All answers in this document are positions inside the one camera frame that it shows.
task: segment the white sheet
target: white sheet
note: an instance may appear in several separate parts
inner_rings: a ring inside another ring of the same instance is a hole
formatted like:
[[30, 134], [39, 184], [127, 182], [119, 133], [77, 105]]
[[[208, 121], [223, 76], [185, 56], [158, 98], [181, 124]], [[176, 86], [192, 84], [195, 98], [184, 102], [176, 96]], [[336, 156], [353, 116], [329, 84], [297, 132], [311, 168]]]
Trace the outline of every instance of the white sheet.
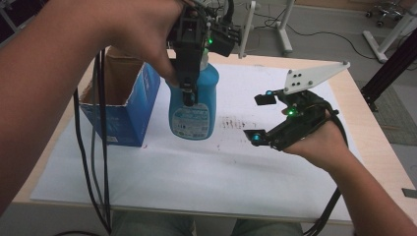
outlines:
[[[214, 65], [220, 74], [212, 136], [187, 141], [168, 125], [169, 88], [161, 83], [142, 147], [108, 147], [110, 198], [114, 208], [194, 211], [216, 215], [319, 217], [335, 189], [322, 169], [269, 147], [253, 147], [243, 129], [266, 129], [284, 120], [283, 103], [257, 106], [254, 96], [282, 89], [288, 70], [263, 66]], [[324, 83], [313, 92], [338, 108]], [[339, 116], [345, 124], [343, 114]], [[91, 124], [82, 113], [82, 134], [90, 150]], [[352, 151], [359, 156], [348, 131]], [[100, 139], [96, 170], [102, 182]], [[74, 122], [62, 133], [31, 194], [33, 200], [89, 204]], [[343, 199], [332, 220], [350, 221]]]

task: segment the human hand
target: human hand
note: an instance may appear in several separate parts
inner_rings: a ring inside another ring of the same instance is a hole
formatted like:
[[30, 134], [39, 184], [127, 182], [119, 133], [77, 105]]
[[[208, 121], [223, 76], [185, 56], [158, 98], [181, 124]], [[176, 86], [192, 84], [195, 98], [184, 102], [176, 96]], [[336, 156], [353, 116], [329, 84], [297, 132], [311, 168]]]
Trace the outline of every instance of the human hand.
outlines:
[[283, 151], [300, 155], [327, 172], [336, 170], [346, 158], [353, 156], [332, 121], [325, 122], [319, 130]]
[[122, 0], [116, 1], [116, 5], [119, 16], [113, 25], [111, 44], [150, 63], [166, 81], [176, 86], [175, 71], [166, 52], [166, 37], [184, 1]]
[[166, 51], [166, 38], [191, 0], [90, 0], [70, 4], [99, 20], [97, 39], [102, 47], [112, 45], [150, 63], [176, 86], [175, 70]]

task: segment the blue plastic bottle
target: blue plastic bottle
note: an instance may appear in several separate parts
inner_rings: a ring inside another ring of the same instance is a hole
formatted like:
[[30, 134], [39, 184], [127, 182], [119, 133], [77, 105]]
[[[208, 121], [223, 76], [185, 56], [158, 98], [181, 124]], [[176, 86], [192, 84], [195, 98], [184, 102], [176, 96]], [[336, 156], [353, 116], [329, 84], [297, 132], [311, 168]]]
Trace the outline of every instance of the blue plastic bottle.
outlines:
[[183, 91], [171, 88], [169, 104], [169, 127], [174, 135], [187, 140], [205, 140], [211, 136], [215, 122], [215, 86], [218, 72], [209, 64], [208, 51], [205, 50], [197, 79], [198, 103], [186, 106]]

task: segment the floor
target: floor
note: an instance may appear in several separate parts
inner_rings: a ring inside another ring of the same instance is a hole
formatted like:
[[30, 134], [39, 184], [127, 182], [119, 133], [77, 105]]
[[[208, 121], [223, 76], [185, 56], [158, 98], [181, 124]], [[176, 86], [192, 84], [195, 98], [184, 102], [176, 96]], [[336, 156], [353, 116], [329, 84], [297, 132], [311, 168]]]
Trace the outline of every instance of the floor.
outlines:
[[[277, 16], [283, 6], [264, 6], [258, 13]], [[236, 7], [235, 19], [243, 19], [244, 5]], [[263, 17], [255, 17], [255, 27], [264, 25]], [[327, 31], [340, 34], [348, 38], [359, 52], [374, 57], [369, 45], [362, 36], [363, 30], [369, 30], [375, 38], [383, 40], [395, 26], [394, 22], [386, 21], [386, 25], [379, 29], [376, 19], [365, 18], [363, 12], [333, 11], [319, 8], [295, 7], [289, 19], [289, 25], [302, 33]], [[265, 56], [286, 56], [291, 58], [317, 59], [329, 61], [348, 60], [349, 69], [354, 80], [369, 81], [382, 67], [375, 59], [367, 59], [358, 55], [345, 39], [333, 34], [323, 33], [314, 36], [303, 36], [287, 29], [294, 51], [283, 55], [279, 46], [277, 34], [273, 29], [255, 29], [250, 34], [247, 53]], [[407, 110], [417, 122], [417, 70], [404, 72], [394, 83], [393, 87], [407, 107]], [[410, 179], [417, 187], [417, 147], [392, 146]], [[35, 213], [36, 218], [27, 218], [27, 213]], [[211, 216], [197, 216], [197, 233], [199, 236], [229, 235], [235, 219]], [[89, 230], [104, 235], [96, 220], [94, 212], [86, 208], [12, 206], [0, 218], [0, 235], [52, 235], [70, 229]], [[351, 236], [350, 226], [327, 226], [321, 235]]]

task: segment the open box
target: open box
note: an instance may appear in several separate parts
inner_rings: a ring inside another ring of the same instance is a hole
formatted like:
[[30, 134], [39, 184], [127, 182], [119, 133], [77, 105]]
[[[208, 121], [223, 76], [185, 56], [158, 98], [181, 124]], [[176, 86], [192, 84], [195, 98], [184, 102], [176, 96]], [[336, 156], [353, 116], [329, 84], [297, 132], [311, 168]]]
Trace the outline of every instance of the open box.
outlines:
[[[140, 147], [147, 131], [160, 76], [148, 63], [110, 47], [104, 60], [107, 142]], [[101, 136], [98, 95], [92, 104], [92, 82], [80, 96], [80, 106]]]

